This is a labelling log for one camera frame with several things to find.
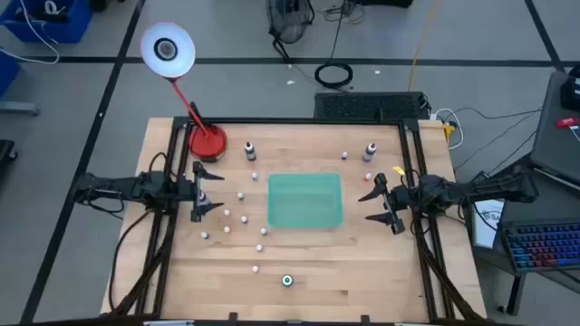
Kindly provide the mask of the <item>black floor fan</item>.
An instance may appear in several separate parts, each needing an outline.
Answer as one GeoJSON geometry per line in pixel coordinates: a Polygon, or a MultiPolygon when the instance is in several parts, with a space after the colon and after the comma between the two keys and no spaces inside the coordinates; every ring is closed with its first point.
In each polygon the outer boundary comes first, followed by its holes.
{"type": "Polygon", "coordinates": [[[311,0],[266,0],[266,13],[272,45],[284,62],[290,62],[285,46],[297,43],[313,23],[315,11],[311,0]]]}

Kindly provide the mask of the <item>blue plastic crate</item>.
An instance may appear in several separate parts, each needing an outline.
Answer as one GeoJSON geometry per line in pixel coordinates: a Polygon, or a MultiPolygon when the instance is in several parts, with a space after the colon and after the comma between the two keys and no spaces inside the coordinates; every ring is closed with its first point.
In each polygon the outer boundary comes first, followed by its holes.
{"type": "Polygon", "coordinates": [[[92,19],[88,0],[9,0],[0,25],[23,43],[78,43],[92,19]]]}
{"type": "Polygon", "coordinates": [[[0,50],[0,98],[4,96],[19,71],[19,63],[0,50]]]}

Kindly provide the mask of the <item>backlit rainbow keyboard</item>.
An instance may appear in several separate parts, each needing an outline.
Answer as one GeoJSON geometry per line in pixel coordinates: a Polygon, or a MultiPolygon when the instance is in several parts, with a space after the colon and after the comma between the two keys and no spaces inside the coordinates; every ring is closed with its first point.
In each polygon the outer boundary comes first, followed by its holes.
{"type": "Polygon", "coordinates": [[[499,235],[519,273],[580,269],[580,220],[501,226],[499,235]]]}

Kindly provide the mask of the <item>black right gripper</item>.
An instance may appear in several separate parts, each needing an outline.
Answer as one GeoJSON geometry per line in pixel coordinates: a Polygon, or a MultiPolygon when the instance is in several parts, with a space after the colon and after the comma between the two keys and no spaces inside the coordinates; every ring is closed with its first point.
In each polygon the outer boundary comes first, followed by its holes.
{"type": "Polygon", "coordinates": [[[398,217],[398,212],[408,209],[411,206],[411,196],[408,188],[404,185],[394,187],[392,190],[387,188],[387,178],[383,173],[378,173],[374,178],[374,188],[372,191],[359,198],[359,202],[381,197],[385,213],[366,216],[366,220],[375,221],[388,225],[394,235],[401,234],[405,231],[402,220],[398,217]]]}

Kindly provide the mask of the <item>red desk lamp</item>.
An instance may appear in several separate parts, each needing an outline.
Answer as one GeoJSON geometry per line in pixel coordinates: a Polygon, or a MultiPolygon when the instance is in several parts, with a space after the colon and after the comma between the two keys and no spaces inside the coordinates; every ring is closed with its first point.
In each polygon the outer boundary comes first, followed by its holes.
{"type": "Polygon", "coordinates": [[[188,101],[178,86],[178,80],[193,68],[196,60],[196,47],[189,33],[172,22],[152,24],[140,38],[140,54],[152,72],[170,83],[185,105],[195,127],[188,136],[192,155],[207,162],[217,161],[226,151],[226,132],[205,122],[196,104],[188,101]]]}

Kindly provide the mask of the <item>white paper sign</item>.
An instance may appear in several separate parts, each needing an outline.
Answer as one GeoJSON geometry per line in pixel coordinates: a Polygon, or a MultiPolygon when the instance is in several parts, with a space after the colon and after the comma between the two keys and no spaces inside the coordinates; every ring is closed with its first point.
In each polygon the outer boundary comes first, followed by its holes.
{"type": "Polygon", "coordinates": [[[504,201],[490,199],[473,206],[472,235],[475,246],[492,249],[503,213],[504,201]]]}

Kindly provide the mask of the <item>black perforated computer case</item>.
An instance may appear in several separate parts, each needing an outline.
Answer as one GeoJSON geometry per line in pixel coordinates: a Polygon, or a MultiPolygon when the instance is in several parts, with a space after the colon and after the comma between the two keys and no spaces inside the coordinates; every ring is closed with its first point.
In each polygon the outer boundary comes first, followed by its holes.
{"type": "Polygon", "coordinates": [[[426,120],[431,106],[420,91],[320,92],[314,96],[317,119],[426,120]]]}

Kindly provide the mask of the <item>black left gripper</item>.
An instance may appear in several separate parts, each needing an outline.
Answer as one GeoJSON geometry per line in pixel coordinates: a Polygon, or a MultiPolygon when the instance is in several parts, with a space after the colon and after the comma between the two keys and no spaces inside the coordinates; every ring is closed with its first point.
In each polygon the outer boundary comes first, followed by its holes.
{"type": "Polygon", "coordinates": [[[202,163],[199,161],[194,161],[192,164],[192,170],[194,178],[192,180],[187,179],[185,176],[178,177],[178,201],[181,202],[191,202],[193,207],[190,213],[190,221],[194,223],[199,223],[201,217],[204,216],[209,211],[223,206],[223,203],[209,203],[204,205],[198,205],[200,198],[200,179],[207,180],[224,180],[223,177],[209,173],[202,163]]]}

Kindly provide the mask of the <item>dark side table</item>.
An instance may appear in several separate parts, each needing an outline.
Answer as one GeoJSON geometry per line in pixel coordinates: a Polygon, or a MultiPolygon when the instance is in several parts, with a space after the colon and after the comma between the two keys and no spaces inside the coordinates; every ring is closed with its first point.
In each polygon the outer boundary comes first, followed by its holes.
{"type": "MultiPolygon", "coordinates": [[[[536,169],[532,173],[539,197],[531,204],[507,202],[500,210],[500,221],[506,223],[560,222],[567,218],[580,219],[580,190],[568,186],[564,181],[536,169]]],[[[513,268],[508,252],[497,235],[491,247],[474,246],[474,255],[486,263],[514,277],[507,303],[498,306],[498,312],[516,316],[518,314],[527,275],[513,268]]]]}

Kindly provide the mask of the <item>black device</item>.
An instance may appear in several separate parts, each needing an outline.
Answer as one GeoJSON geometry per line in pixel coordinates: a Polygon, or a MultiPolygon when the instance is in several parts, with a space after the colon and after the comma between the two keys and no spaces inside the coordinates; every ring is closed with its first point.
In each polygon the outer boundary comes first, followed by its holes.
{"type": "Polygon", "coordinates": [[[580,112],[580,65],[573,67],[560,89],[561,106],[580,112]]]}

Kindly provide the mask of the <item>grey metal foot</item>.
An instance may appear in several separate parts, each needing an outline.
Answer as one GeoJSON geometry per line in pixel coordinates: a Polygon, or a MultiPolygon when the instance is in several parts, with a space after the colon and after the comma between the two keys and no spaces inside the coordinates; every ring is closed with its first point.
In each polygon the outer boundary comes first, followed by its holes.
{"type": "Polygon", "coordinates": [[[0,101],[0,113],[29,114],[38,116],[40,110],[32,102],[0,101]]]}

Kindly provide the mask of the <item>translucent teal plastic bin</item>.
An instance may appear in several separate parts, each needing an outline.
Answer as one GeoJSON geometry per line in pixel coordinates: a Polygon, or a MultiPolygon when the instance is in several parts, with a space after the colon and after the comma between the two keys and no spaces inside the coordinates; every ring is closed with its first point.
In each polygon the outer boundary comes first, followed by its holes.
{"type": "Polygon", "coordinates": [[[281,229],[335,229],[343,223],[339,174],[274,174],[268,178],[268,224],[281,229]]]}

